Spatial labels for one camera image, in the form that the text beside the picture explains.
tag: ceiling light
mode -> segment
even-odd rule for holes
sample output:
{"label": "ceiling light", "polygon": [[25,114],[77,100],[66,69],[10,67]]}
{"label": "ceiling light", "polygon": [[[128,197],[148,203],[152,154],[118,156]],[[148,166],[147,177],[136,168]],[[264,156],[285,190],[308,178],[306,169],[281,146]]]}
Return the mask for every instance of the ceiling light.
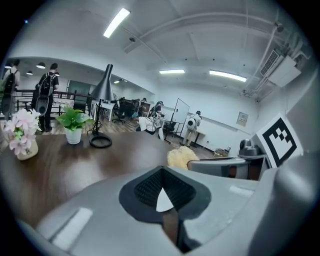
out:
{"label": "ceiling light", "polygon": [[112,33],[116,30],[116,28],[119,26],[119,24],[130,14],[130,11],[122,8],[118,14],[114,17],[114,19],[111,21],[109,26],[106,28],[103,36],[106,38],[109,38]]}
{"label": "ceiling light", "polygon": [[38,65],[36,65],[36,67],[39,68],[39,69],[45,69],[46,65],[45,65],[45,63],[40,62]]}
{"label": "ceiling light", "polygon": [[160,74],[183,74],[185,71],[183,69],[172,69],[172,70],[162,70],[159,71]]}
{"label": "ceiling light", "polygon": [[4,67],[9,70],[9,69],[12,68],[12,63],[11,62],[7,62]]}
{"label": "ceiling light", "polygon": [[239,75],[236,75],[236,74],[230,74],[230,73],[221,72],[221,71],[214,71],[214,70],[210,70],[209,73],[210,73],[210,75],[216,75],[216,76],[220,76],[220,77],[236,79],[236,80],[239,80],[241,82],[247,81],[246,77],[239,76]]}

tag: flower vase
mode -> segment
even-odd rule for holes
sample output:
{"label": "flower vase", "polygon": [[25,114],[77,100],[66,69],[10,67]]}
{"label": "flower vase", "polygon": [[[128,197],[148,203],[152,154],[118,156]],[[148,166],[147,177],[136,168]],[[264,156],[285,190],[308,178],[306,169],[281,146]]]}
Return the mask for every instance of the flower vase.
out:
{"label": "flower vase", "polygon": [[24,161],[24,160],[27,160],[29,158],[34,157],[38,153],[38,144],[35,140],[32,141],[30,148],[25,149],[25,153],[26,154],[19,153],[16,157],[20,161]]}
{"label": "flower vase", "polygon": [[78,128],[75,130],[70,130],[67,128],[64,128],[66,140],[69,144],[78,144],[81,141],[81,133],[82,129]]}

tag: fluffy toy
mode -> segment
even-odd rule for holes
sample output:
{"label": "fluffy toy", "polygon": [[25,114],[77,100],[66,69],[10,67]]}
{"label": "fluffy toy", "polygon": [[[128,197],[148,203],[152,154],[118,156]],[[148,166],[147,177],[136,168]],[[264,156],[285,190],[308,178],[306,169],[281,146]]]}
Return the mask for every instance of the fluffy toy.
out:
{"label": "fluffy toy", "polygon": [[178,167],[188,170],[187,163],[189,161],[198,161],[199,157],[196,156],[190,148],[181,146],[168,152],[168,166]]}

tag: brown table surface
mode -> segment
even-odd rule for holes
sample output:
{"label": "brown table surface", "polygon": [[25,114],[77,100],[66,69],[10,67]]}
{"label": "brown table surface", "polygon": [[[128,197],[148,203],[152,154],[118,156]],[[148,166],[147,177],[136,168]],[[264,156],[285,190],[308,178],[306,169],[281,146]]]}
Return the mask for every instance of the brown table surface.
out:
{"label": "brown table surface", "polygon": [[37,136],[38,154],[19,161],[9,148],[0,155],[1,185],[17,218],[35,227],[48,212],[98,181],[166,166],[172,146],[147,132],[109,133],[112,146],[77,145],[66,136]]}

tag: black desk lamp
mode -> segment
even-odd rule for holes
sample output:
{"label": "black desk lamp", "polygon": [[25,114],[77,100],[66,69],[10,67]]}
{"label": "black desk lamp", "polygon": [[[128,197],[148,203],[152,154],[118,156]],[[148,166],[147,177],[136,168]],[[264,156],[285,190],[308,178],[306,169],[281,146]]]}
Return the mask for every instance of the black desk lamp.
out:
{"label": "black desk lamp", "polygon": [[102,123],[99,121],[99,115],[101,111],[101,101],[105,100],[110,102],[115,99],[110,83],[111,71],[113,67],[114,66],[112,64],[108,64],[101,82],[98,83],[91,93],[91,97],[99,100],[99,105],[96,112],[96,121],[93,125],[93,128],[88,131],[88,133],[92,132],[89,134],[89,143],[91,146],[96,148],[106,148],[112,145],[111,138],[99,132],[99,129],[102,127]]}

